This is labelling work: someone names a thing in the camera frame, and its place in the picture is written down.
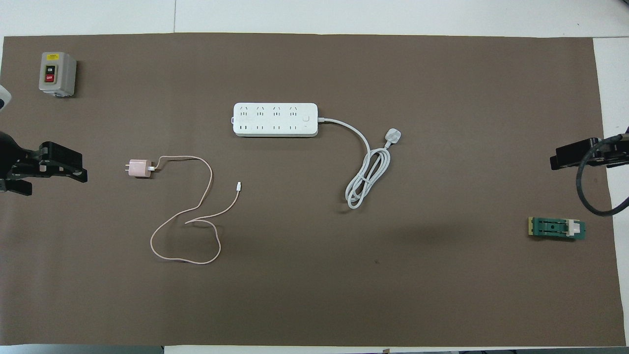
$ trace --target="gray switch box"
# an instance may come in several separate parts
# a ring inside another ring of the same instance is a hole
[[[56,97],[74,95],[77,61],[68,53],[45,52],[40,66],[40,90]]]

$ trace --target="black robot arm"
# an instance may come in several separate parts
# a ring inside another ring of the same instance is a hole
[[[42,143],[38,150],[23,149],[10,135],[0,132],[0,191],[31,195],[33,186],[23,178],[51,176],[87,182],[83,155],[50,141]]]
[[[577,194],[586,209],[598,216],[612,216],[629,207],[629,198],[610,210],[598,210],[593,207],[583,194],[582,176],[586,165],[607,168],[629,163],[629,128],[625,134],[618,134],[605,139],[589,138],[556,148],[556,155],[550,158],[550,168],[577,167]]]

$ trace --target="white device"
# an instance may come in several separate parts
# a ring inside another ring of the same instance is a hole
[[[314,137],[319,123],[343,125],[355,132],[365,143],[367,154],[358,173],[345,189],[347,205],[356,209],[389,167],[389,147],[396,144],[402,136],[399,130],[389,129],[384,136],[387,140],[384,147],[372,150],[358,129],[340,120],[318,117],[318,109],[314,103],[236,103],[231,118],[234,133],[239,137]]]
[[[0,85],[0,111],[2,111],[4,107],[9,104],[10,101],[11,94],[9,93],[9,91],[7,91],[6,88]]]
[[[314,103],[236,103],[231,123],[239,137],[314,137],[317,117]]]
[[[68,53],[45,52],[40,65],[39,88],[56,97],[74,95],[77,61]]]

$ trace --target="white table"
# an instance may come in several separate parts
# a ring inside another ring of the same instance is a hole
[[[5,36],[16,35],[172,32],[594,37],[604,134],[623,133],[629,125],[629,6],[620,0],[0,0],[0,43]],[[613,205],[629,195],[629,184],[623,183],[628,175],[628,166],[608,170]],[[629,338],[629,211],[614,217],[614,229],[625,337]],[[382,349],[175,346],[166,352],[357,353]],[[422,350],[436,348],[392,348]]]

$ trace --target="white cable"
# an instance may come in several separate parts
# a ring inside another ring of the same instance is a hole
[[[395,144],[398,142],[401,133],[397,129],[389,129],[389,131],[385,135],[385,139],[387,140],[387,142],[386,144],[384,144],[384,147],[372,150],[369,147],[369,143],[367,142],[365,136],[362,135],[362,133],[353,126],[336,119],[319,118],[318,121],[319,123],[329,122],[343,125],[344,127],[356,133],[365,143],[367,154],[362,160],[362,166],[360,167],[356,176],[352,178],[350,183],[347,185],[347,188],[345,189],[345,200],[347,201],[347,205],[352,209],[356,209],[362,204],[363,199],[367,196],[367,194],[371,190],[371,187],[374,186],[374,183],[376,183],[376,181],[384,174],[384,172],[389,167],[389,163],[391,162],[389,147],[391,146],[391,144]],[[369,169],[371,158],[374,156],[377,156],[376,160],[374,161],[371,169]]]
[[[197,159],[202,161],[205,166],[208,167],[209,169],[209,181],[208,181],[208,186],[205,188],[205,191],[203,192],[203,196],[201,196],[201,200],[199,201],[199,203],[197,204],[196,207],[194,208],[190,208],[190,209],[186,209],[186,210],[182,210],[178,213],[176,213],[175,215],[173,215],[172,217],[170,217],[168,220],[166,220],[162,225],[159,225],[155,231],[153,231],[153,234],[151,235],[151,240],[150,240],[150,245],[151,245],[151,250],[153,251],[153,253],[155,253],[156,256],[158,256],[159,258],[162,258],[163,260],[169,260],[169,261],[183,261],[183,262],[188,262],[188,263],[194,263],[196,265],[206,265],[208,263],[211,263],[212,261],[214,261],[219,254],[221,254],[221,241],[218,239],[218,231],[216,230],[216,226],[214,224],[212,224],[210,221],[207,220],[202,220],[202,219],[207,219],[210,217],[215,217],[217,215],[221,215],[223,213],[225,213],[227,210],[231,209],[231,207],[236,204],[236,201],[238,200],[238,195],[240,194],[240,182],[238,182],[237,187],[236,187],[236,198],[234,198],[234,201],[231,203],[231,205],[229,207],[227,207],[227,209],[223,210],[220,213],[217,214],[213,214],[213,215],[208,215],[208,216],[204,216],[204,217],[198,217],[192,220],[189,220],[186,222],[186,224],[188,224],[189,222],[205,222],[206,224],[210,224],[212,226],[212,228],[214,229],[214,236],[216,237],[216,243],[218,243],[218,252],[216,252],[216,255],[214,256],[214,258],[212,258],[209,261],[205,261],[205,262],[197,262],[197,261],[191,261],[191,260],[187,260],[185,258],[171,258],[171,257],[165,257],[162,256],[161,254],[159,254],[156,250],[155,247],[153,247],[153,238],[155,237],[155,235],[158,233],[158,231],[166,224],[168,224],[172,219],[180,216],[183,213],[187,213],[187,212],[191,212],[197,208],[199,208],[201,206],[201,204],[203,203],[203,200],[205,200],[205,197],[207,196],[208,192],[209,192],[209,187],[212,185],[212,167],[210,167],[210,165],[208,164],[207,161],[205,161],[204,159],[200,158],[200,157],[196,157],[196,156],[188,156],[188,155],[181,155],[181,156],[160,156],[159,160],[157,160],[157,165],[155,167],[155,170],[159,169],[159,165],[160,163],[162,163],[162,159]]]

